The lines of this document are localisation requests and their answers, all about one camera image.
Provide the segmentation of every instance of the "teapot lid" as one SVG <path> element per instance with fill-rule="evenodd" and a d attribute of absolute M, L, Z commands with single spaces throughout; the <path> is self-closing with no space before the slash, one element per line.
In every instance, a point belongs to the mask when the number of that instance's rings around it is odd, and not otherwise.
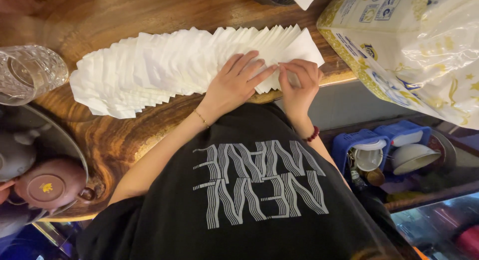
<path fill-rule="evenodd" d="M 63 195 L 65 182 L 56 175 L 39 175 L 28 183 L 27 191 L 28 196 L 36 201 L 51 202 Z"/>

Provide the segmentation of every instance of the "red beaded bracelet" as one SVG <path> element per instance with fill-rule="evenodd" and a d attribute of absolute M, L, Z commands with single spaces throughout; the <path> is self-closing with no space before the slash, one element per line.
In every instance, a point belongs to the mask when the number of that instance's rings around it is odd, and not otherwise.
<path fill-rule="evenodd" d="M 320 134 L 320 129 L 317 126 L 313 126 L 313 127 L 314 127 L 314 133 L 307 139 L 303 139 L 304 141 L 311 142 Z"/>

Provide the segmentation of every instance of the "white bowl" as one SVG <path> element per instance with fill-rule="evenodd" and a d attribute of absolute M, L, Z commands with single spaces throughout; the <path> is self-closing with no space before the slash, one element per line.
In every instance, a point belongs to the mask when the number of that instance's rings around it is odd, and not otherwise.
<path fill-rule="evenodd" d="M 426 166 L 438 158 L 441 153 L 435 152 L 421 144 L 407 144 L 392 153 L 394 175 L 403 175 Z"/>
<path fill-rule="evenodd" d="M 353 151 L 353 157 L 357 167 L 362 171 L 373 171 L 381 165 L 383 161 L 383 150 L 356 150 Z"/>

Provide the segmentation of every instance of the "hand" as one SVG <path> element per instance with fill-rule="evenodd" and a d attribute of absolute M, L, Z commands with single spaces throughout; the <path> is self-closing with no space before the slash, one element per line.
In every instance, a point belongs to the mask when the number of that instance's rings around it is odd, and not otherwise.
<path fill-rule="evenodd" d="M 254 94 L 254 88 L 276 70 L 277 65 L 273 65 L 251 78 L 264 65 L 263 59 L 250 63 L 258 54 L 257 50 L 252 50 L 245 55 L 233 55 L 212 80 L 196 108 L 209 125 L 244 104 Z"/>
<path fill-rule="evenodd" d="M 283 92 L 284 111 L 301 138 L 308 138 L 314 132 L 308 116 L 309 106 L 319 90 L 323 72 L 314 62 L 294 59 L 288 63 L 280 62 L 279 84 Z M 301 87 L 293 87 L 286 71 L 295 73 Z"/>

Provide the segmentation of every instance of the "wooden counter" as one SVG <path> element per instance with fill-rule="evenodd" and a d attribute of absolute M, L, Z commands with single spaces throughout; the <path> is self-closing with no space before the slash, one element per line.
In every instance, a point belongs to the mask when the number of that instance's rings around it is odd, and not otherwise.
<path fill-rule="evenodd" d="M 308 11 L 299 6 L 273 7 L 253 0 L 50 0 L 34 16 L 0 14 L 0 47 L 39 44 L 59 53 L 70 71 L 89 52 L 108 48 L 138 32 L 171 33 L 195 26 L 213 32 L 219 26 L 307 27 L 326 63 L 321 85 L 355 80 L 348 66 L 316 30 L 316 20 L 331 0 L 315 0 Z M 254 95 L 265 103 L 281 92 Z M 56 119 L 80 145 L 87 157 L 89 185 L 99 197 L 90 205 L 76 203 L 46 221 L 93 218 L 106 207 L 123 174 L 201 101 L 202 96 L 177 96 L 170 103 L 147 107 L 135 119 L 93 116 L 73 99 L 69 84 L 36 99 L 34 105 Z"/>

